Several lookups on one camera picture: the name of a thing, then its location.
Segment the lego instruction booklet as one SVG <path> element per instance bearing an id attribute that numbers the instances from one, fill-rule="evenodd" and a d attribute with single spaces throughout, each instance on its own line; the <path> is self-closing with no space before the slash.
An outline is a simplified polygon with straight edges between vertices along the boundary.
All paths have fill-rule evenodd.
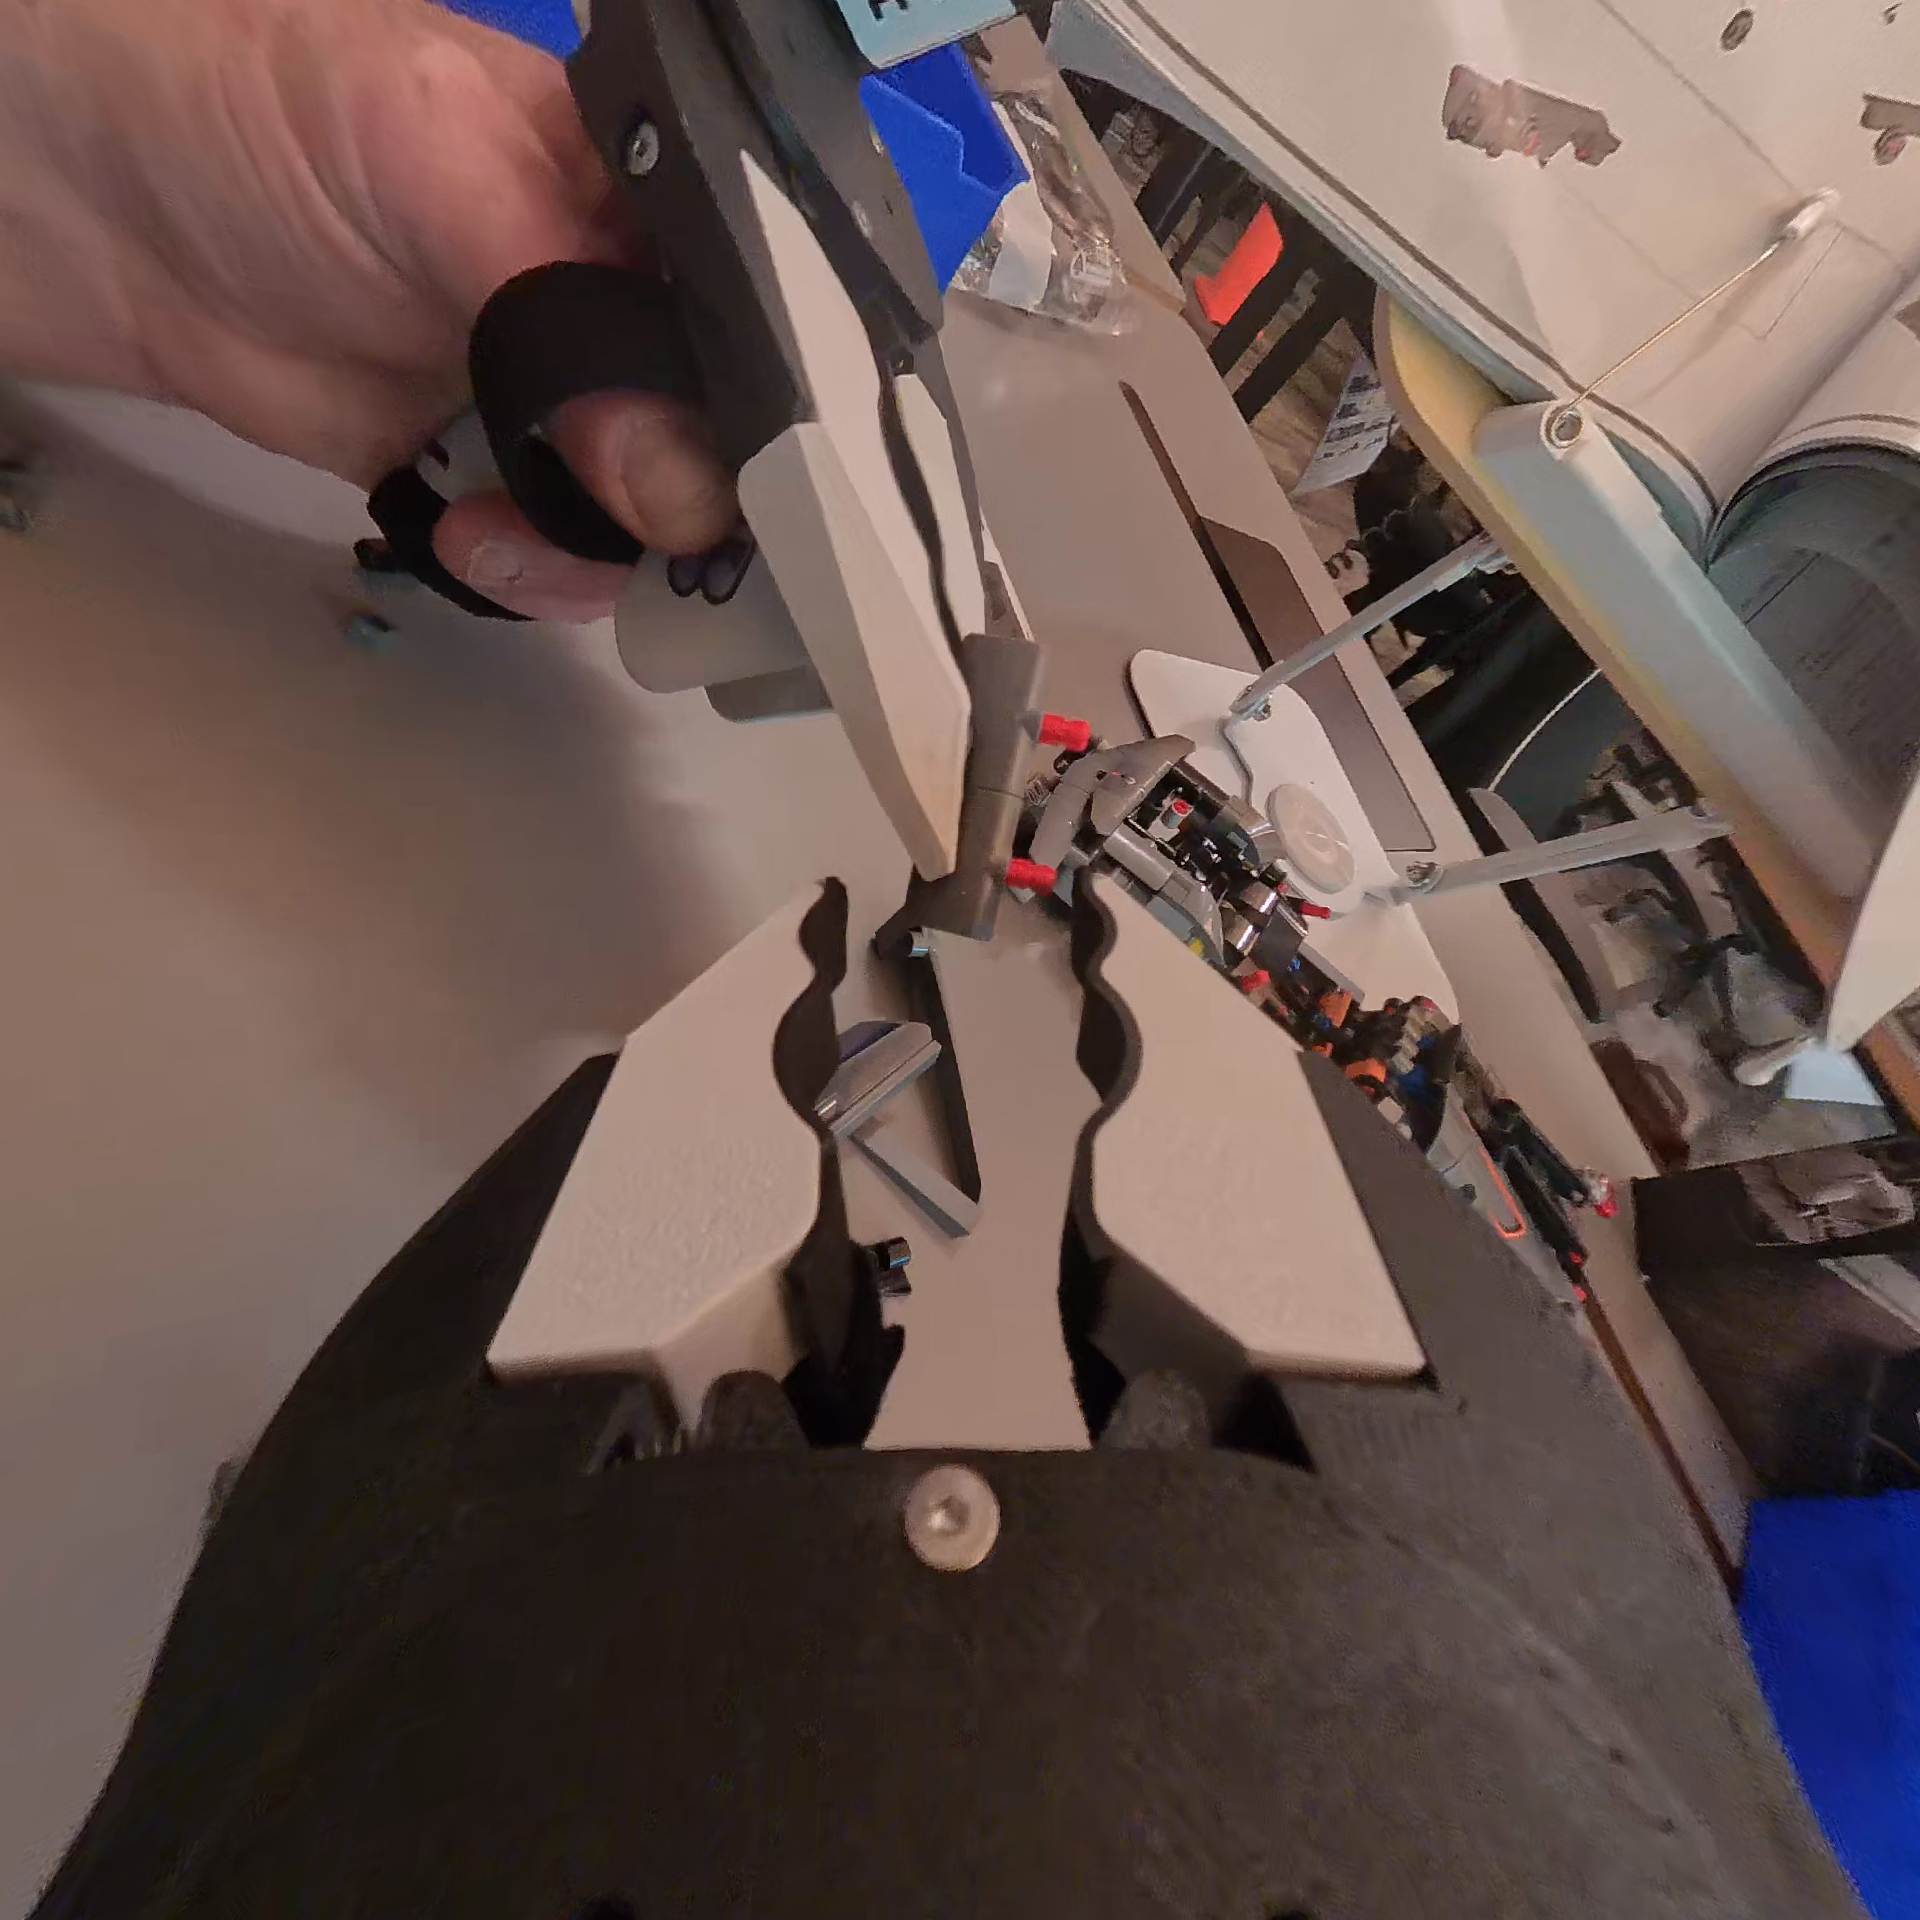
<path id="1" fill-rule="evenodd" d="M 1916 1002 L 1916 4 L 1058 4 L 1513 392 L 1472 463 Z"/>

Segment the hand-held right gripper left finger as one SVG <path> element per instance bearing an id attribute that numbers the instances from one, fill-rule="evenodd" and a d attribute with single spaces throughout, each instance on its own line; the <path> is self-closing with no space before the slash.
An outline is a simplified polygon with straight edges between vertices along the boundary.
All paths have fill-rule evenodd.
<path id="1" fill-rule="evenodd" d="M 825 1198 L 848 890 L 818 879 L 625 1040 L 487 1348 L 502 1381 L 631 1373 L 703 1406 L 802 1358 L 785 1271 Z"/>

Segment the person's left hand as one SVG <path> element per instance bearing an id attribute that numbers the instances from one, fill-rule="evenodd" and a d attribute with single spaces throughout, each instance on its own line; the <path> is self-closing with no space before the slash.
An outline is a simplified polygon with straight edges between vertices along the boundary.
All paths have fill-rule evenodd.
<path id="1" fill-rule="evenodd" d="M 467 410 L 495 291 L 649 271 L 561 59 L 442 4 L 4 2 L 8 378 L 368 494 Z"/>

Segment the blue plastic bin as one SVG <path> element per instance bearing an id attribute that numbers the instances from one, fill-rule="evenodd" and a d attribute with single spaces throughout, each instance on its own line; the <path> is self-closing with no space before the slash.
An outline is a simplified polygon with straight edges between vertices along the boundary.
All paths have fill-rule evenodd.
<path id="1" fill-rule="evenodd" d="M 1012 4 L 817 4 L 854 35 L 870 71 L 859 99 L 914 211 L 935 282 L 946 291 L 1030 179 L 968 40 Z"/>
<path id="2" fill-rule="evenodd" d="M 1876 1917 L 1919 1916 L 1919 1493 L 1750 1510 L 1737 1603 L 1784 1749 Z"/>

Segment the grey lego car model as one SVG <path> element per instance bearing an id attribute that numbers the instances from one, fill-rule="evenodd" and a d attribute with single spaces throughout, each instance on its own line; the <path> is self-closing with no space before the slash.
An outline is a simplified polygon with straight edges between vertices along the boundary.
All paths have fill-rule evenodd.
<path id="1" fill-rule="evenodd" d="M 1364 998 L 1311 952 L 1307 934 L 1331 910 L 1291 878 L 1274 822 L 1203 775 L 1191 739 L 1092 739 L 1091 752 L 1058 752 L 1025 791 L 1016 856 L 1057 867 L 1063 902 L 1082 878 L 1113 879 L 1270 1021 L 1331 1061 L 1558 1301 L 1592 1298 L 1577 1220 L 1616 1213 L 1612 1182 L 1560 1152 L 1441 1002 Z"/>

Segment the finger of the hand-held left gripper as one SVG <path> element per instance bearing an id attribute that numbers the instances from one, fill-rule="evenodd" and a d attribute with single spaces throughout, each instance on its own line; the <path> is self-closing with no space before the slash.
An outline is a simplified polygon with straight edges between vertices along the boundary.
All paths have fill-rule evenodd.
<path id="1" fill-rule="evenodd" d="M 807 659 L 921 878 L 953 870 L 972 741 L 896 407 L 866 330 L 801 211 L 742 152 L 807 418 L 738 470 L 736 491 Z"/>
<path id="2" fill-rule="evenodd" d="M 903 371 L 895 374 L 889 398 L 920 477 L 913 514 L 928 541 L 935 600 L 952 637 L 1026 639 L 1012 589 L 982 531 L 969 461 L 940 395 L 921 374 Z"/>

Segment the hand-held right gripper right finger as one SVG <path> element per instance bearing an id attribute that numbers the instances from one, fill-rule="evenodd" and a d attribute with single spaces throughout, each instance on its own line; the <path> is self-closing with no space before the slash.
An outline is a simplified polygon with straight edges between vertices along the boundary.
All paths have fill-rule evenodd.
<path id="1" fill-rule="evenodd" d="M 1073 1150 L 1060 1317 L 1087 1391 L 1171 1371 L 1404 1383 L 1426 1367 L 1311 1061 L 1115 879 L 1073 895 Z"/>

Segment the black lego set box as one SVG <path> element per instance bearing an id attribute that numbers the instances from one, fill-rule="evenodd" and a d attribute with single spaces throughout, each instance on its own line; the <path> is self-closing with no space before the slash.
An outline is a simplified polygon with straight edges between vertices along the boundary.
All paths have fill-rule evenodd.
<path id="1" fill-rule="evenodd" d="M 1772 1496 L 1919 1488 L 1919 1140 L 1635 1182 L 1638 1256 Z"/>

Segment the orange plastic object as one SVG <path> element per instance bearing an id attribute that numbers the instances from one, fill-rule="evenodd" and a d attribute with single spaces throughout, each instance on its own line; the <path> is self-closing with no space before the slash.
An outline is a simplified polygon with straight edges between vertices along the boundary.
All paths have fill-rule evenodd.
<path id="1" fill-rule="evenodd" d="M 1193 296 L 1203 317 L 1215 330 L 1232 322 L 1252 299 L 1262 282 L 1283 263 L 1286 252 L 1283 224 L 1271 202 L 1262 198 L 1249 226 L 1243 226 L 1220 263 L 1211 271 L 1196 277 Z"/>

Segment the clear bag of lego parts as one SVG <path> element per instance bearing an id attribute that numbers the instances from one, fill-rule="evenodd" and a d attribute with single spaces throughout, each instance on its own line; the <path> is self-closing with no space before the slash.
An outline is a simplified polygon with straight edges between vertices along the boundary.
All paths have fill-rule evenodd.
<path id="1" fill-rule="evenodd" d="M 966 254 L 948 291 L 1092 333 L 1132 330 L 1137 299 L 1113 214 L 1047 100 L 1018 87 L 993 96 L 993 108 L 1025 179 Z"/>

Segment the grey lego panel assembly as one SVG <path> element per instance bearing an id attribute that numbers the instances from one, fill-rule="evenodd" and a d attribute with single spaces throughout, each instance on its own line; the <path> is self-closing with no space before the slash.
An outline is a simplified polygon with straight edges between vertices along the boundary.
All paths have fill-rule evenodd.
<path id="1" fill-rule="evenodd" d="M 814 1110 L 832 1140 L 851 1138 L 943 1058 L 926 1021 L 872 1019 L 838 1038 L 838 1066 Z"/>

